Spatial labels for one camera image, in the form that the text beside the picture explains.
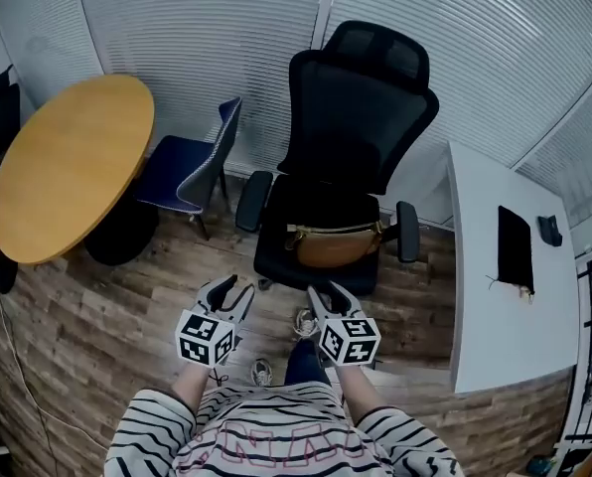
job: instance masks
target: chair backrest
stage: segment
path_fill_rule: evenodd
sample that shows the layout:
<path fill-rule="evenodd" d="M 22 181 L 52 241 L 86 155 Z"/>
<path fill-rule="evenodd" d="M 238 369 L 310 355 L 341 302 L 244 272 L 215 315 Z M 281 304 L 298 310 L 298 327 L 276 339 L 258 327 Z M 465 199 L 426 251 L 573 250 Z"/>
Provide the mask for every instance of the chair backrest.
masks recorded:
<path fill-rule="evenodd" d="M 380 64 L 428 88 L 430 64 L 426 50 L 410 37 L 382 25 L 345 21 L 338 26 L 325 51 Z"/>
<path fill-rule="evenodd" d="M 439 102 L 428 88 L 426 53 L 423 58 L 421 46 L 401 34 L 370 27 L 341 25 L 324 50 L 292 59 L 283 173 L 384 194 L 403 154 L 435 118 Z M 412 56 L 397 46 L 410 43 L 400 36 L 421 50 L 410 67 L 403 60 Z"/>
<path fill-rule="evenodd" d="M 199 168 L 179 185 L 177 197 L 180 200 L 202 208 L 208 205 L 219 172 L 236 138 L 240 107 L 240 97 L 235 97 L 219 106 L 222 126 L 219 129 L 217 139 L 215 139 L 212 153 Z"/>
<path fill-rule="evenodd" d="M 0 74 L 0 157 L 20 132 L 20 87 L 9 84 L 11 68 Z"/>

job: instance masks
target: jeans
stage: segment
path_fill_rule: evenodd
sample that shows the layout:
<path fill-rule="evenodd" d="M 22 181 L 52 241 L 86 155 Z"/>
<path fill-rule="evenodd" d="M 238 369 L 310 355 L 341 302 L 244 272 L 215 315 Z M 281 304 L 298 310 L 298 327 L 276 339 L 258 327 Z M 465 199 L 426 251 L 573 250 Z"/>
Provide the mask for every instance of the jeans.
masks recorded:
<path fill-rule="evenodd" d="M 327 373 L 318 361 L 316 345 L 310 339 L 301 339 L 289 354 L 284 385 L 292 386 L 303 382 L 322 382 L 331 385 Z"/>

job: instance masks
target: blue chair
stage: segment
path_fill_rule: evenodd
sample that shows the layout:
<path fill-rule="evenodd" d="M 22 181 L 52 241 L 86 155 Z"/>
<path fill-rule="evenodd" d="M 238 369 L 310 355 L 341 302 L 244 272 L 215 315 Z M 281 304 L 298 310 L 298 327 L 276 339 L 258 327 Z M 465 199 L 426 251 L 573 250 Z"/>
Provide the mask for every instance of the blue chair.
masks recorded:
<path fill-rule="evenodd" d="M 135 198 L 193 215 L 208 240 L 201 215 L 208 208 L 217 178 L 229 206 L 223 163 L 234 144 L 240 107 L 240 97 L 219 106 L 222 126 L 214 143 L 178 136 L 162 139 L 139 178 Z"/>

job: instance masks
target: round wooden table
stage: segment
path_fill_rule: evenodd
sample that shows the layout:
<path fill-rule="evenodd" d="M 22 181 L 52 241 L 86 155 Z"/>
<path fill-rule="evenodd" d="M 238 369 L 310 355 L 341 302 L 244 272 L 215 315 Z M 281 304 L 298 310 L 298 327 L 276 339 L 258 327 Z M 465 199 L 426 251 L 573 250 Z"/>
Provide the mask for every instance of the round wooden table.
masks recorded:
<path fill-rule="evenodd" d="M 80 242 L 138 171 L 154 113 L 146 85 L 125 75 L 69 86 L 42 106 L 0 167 L 0 249 L 34 264 Z"/>

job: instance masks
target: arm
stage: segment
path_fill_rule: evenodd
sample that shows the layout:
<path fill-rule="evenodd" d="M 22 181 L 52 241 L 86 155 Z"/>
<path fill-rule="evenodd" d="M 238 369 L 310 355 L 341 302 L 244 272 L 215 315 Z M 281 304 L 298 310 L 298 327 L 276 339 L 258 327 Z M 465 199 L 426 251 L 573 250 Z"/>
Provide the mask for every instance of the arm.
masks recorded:
<path fill-rule="evenodd" d="M 194 435 L 195 412 L 209 373 L 209 368 L 189 364 L 172 393 L 137 393 L 113 436 L 104 476 L 175 475 L 173 460 Z"/>
<path fill-rule="evenodd" d="M 387 406 L 359 366 L 336 371 L 356 429 L 386 450 L 395 475 L 464 476 L 444 442 L 403 411 Z"/>
<path fill-rule="evenodd" d="M 336 373 L 354 422 L 370 411 L 386 406 L 360 366 L 337 366 Z"/>
<path fill-rule="evenodd" d="M 173 392 L 188 405 L 192 411 L 199 409 L 199 403 L 206 390 L 210 368 L 197 364 L 187 364 L 173 385 Z"/>

